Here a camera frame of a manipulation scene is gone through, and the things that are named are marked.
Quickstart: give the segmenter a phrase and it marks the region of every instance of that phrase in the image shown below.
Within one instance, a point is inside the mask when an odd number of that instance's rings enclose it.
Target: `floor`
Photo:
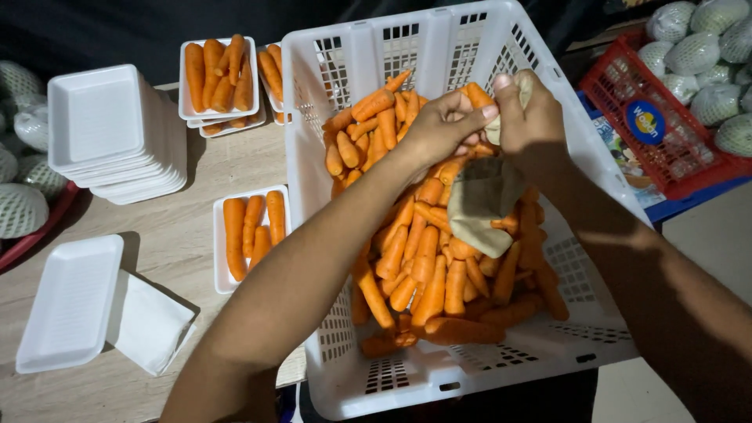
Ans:
[[[752,183],[671,219],[663,234],[752,304]],[[600,368],[593,423],[684,423],[692,416],[642,358]]]

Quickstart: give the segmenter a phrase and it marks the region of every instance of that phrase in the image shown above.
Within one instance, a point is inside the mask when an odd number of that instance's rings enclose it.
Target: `red basket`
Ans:
[[[716,148],[713,135],[637,57],[637,50],[648,42],[642,31],[622,34],[580,82],[643,170],[668,199],[752,175],[752,159]],[[666,131],[658,145],[639,141],[630,130],[626,107],[635,100],[649,102],[663,116]]]
[[[13,247],[0,255],[0,270],[10,266],[18,257],[21,257],[23,253],[27,252],[34,244],[39,242],[50,232],[50,230],[52,230],[73,203],[73,199],[76,197],[78,189],[78,186],[73,181],[68,182],[65,189],[58,195],[54,205],[50,207],[50,215],[47,218],[47,221],[44,222],[44,225],[35,232],[20,238]]]

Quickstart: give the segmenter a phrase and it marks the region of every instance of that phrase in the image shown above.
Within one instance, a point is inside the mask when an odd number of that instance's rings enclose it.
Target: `white plastic basket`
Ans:
[[[646,223],[595,131],[524,9],[514,0],[474,2],[288,34],[283,42],[287,180],[293,228],[330,197],[321,124],[406,68],[403,88],[434,99],[475,81],[533,68],[562,103],[569,153],[603,190]],[[420,341],[392,357],[367,360],[358,339],[373,327],[350,323],[350,285],[305,343],[311,399],[323,417],[342,420],[570,373],[638,355],[608,289],[561,214],[541,199],[545,254],[559,275],[571,318],[539,314],[498,345],[439,347]]]

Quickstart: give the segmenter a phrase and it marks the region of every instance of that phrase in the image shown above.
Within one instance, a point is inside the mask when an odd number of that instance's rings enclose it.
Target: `table surface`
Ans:
[[[287,182],[284,128],[268,121],[217,139],[203,139],[197,129],[188,129],[189,177],[182,191],[120,206],[82,190],[59,225],[62,232],[51,241],[48,236],[43,240],[48,244],[33,257],[0,275],[3,423],[141,423],[159,417],[177,373],[229,298],[214,290],[212,204],[234,193]],[[152,377],[115,349],[79,367],[16,374],[16,350],[50,251],[62,242],[110,233],[125,239],[123,269],[201,309],[195,321],[198,330],[160,377]],[[303,355],[302,347],[296,354]]]

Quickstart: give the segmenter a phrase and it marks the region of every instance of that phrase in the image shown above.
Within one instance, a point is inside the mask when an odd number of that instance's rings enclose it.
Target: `blue sticker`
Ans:
[[[658,145],[666,134],[666,120],[658,109],[645,100],[626,105],[626,122],[632,134],[641,142]]]

